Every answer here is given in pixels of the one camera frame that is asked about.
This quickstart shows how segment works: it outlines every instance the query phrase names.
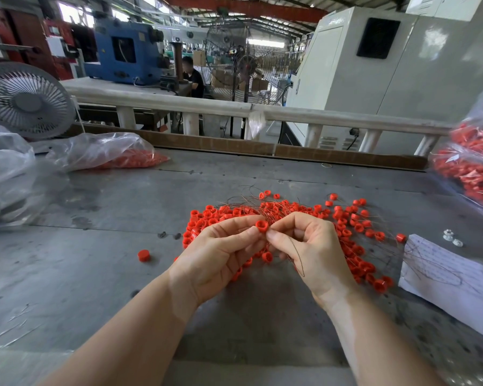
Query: white plastic part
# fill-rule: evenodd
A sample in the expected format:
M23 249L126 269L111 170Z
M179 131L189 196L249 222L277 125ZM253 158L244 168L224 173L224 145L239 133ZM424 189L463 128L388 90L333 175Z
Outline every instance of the white plastic part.
M452 240L454 240L453 236L454 236L454 233L453 233L452 230L450 230L450 229L444 230L444 240L452 241Z

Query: right hand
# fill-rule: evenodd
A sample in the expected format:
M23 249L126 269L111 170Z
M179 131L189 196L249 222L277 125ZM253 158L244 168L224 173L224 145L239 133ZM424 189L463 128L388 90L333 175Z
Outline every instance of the right hand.
M358 292L332 222L294 212L274 223L266 233L270 244L287 255L326 311Z

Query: fan grille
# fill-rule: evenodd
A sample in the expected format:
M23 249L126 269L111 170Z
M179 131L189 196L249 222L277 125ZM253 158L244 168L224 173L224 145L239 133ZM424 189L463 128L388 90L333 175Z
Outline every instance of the fan grille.
M29 97L39 106L27 109ZM71 97L54 77L32 65L0 63L1 125L23 137L40 139L64 133L74 120Z

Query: white machine cabinet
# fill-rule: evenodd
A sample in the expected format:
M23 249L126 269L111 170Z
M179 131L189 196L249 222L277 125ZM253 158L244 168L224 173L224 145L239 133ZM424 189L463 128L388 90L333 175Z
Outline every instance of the white machine cabinet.
M483 90L483 23L350 8L322 18L294 80L289 107L457 122ZM304 145L308 125L288 126ZM383 132L374 153L413 154L421 139ZM318 147L353 140L325 125Z

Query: paper sheet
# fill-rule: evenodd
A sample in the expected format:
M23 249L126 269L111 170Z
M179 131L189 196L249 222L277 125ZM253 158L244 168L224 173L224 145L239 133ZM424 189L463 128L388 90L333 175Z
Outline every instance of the paper sheet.
M404 247L399 287L483 334L483 265L413 234Z

